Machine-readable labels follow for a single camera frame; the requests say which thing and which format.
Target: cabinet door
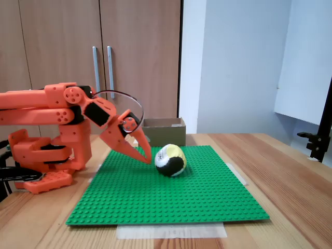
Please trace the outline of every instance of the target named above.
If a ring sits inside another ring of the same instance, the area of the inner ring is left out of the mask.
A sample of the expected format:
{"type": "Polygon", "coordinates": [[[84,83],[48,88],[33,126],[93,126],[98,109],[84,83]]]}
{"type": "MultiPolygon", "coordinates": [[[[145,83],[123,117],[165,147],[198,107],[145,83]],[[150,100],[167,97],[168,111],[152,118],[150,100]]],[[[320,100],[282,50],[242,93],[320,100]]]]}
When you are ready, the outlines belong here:
{"type": "MultiPolygon", "coordinates": [[[[24,50],[19,4],[14,0],[1,0],[0,92],[29,89],[31,83],[24,50]]],[[[7,140],[10,133],[22,128],[27,129],[29,136],[40,136],[38,126],[0,126],[0,141],[7,140]]]]}
{"type": "MultiPolygon", "coordinates": [[[[176,117],[180,0],[100,0],[106,87],[136,97],[145,117],[176,117]]],[[[121,103],[123,98],[114,102],[121,103]]]]}
{"type": "MultiPolygon", "coordinates": [[[[97,49],[100,89],[105,90],[98,0],[19,0],[33,89],[77,82],[95,89],[92,47],[97,49]]],[[[57,126],[40,126],[55,137],[57,126]]],[[[93,126],[93,133],[99,129],[93,126]]]]}

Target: tape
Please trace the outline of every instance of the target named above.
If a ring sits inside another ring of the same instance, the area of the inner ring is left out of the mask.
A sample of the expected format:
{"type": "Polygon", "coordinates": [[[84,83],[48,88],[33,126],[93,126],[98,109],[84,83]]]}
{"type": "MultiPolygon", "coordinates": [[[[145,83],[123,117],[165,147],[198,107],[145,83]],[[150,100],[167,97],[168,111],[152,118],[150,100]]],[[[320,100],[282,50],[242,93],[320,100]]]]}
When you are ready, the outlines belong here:
{"type": "Polygon", "coordinates": [[[237,177],[237,179],[239,179],[239,181],[242,183],[242,185],[244,185],[244,186],[248,185],[246,180],[239,174],[239,172],[233,167],[233,165],[231,165],[230,163],[227,163],[226,165],[231,170],[231,172],[233,172],[233,174],[237,177]]]}
{"type": "Polygon", "coordinates": [[[88,183],[92,182],[94,176],[96,175],[96,173],[98,172],[98,170],[100,169],[101,166],[102,166],[102,164],[99,164],[99,165],[98,165],[98,167],[97,167],[96,170],[95,170],[95,173],[94,173],[93,177],[90,178],[90,179],[88,179],[88,183]]]}
{"type": "Polygon", "coordinates": [[[119,225],[118,239],[193,239],[226,238],[223,223],[172,224],[172,225],[119,225]]]}

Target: black clamp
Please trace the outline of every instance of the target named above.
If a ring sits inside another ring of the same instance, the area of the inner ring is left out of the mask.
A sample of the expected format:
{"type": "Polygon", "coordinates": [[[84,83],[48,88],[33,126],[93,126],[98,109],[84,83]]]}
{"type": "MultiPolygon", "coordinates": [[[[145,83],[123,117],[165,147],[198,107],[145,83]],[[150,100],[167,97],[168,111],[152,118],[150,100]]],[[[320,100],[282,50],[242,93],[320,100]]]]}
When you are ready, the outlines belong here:
{"type": "Polygon", "coordinates": [[[307,149],[311,150],[310,157],[316,158],[319,162],[322,162],[331,138],[329,136],[320,136],[308,132],[299,132],[297,135],[309,139],[307,149]]]}

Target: metal handle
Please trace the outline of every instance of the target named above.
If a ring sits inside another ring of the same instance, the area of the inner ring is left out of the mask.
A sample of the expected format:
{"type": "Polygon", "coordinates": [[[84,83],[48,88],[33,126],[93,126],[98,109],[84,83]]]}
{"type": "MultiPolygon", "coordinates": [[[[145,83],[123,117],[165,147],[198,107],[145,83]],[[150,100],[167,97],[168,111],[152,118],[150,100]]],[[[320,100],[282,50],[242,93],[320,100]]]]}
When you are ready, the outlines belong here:
{"type": "Polygon", "coordinates": [[[95,46],[92,47],[92,52],[93,52],[93,65],[94,65],[94,75],[95,75],[95,86],[96,86],[96,91],[100,92],[98,60],[97,60],[97,48],[95,46]]]}
{"type": "MultiPolygon", "coordinates": [[[[109,74],[109,87],[114,90],[114,80],[113,80],[113,67],[112,67],[112,48],[107,46],[107,58],[108,58],[108,74],[109,74]]],[[[114,93],[110,93],[110,97],[114,99],[114,93]]]]}

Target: ball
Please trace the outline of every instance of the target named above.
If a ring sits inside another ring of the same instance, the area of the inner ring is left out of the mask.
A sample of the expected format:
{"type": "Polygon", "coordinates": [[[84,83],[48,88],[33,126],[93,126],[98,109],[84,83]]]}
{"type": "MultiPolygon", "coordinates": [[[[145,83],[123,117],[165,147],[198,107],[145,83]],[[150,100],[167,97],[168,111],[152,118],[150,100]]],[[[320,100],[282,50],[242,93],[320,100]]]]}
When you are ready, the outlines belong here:
{"type": "Polygon", "coordinates": [[[184,171],[187,160],[180,147],[174,144],[168,144],[156,154],[155,165],[159,173],[172,177],[184,171]]]}

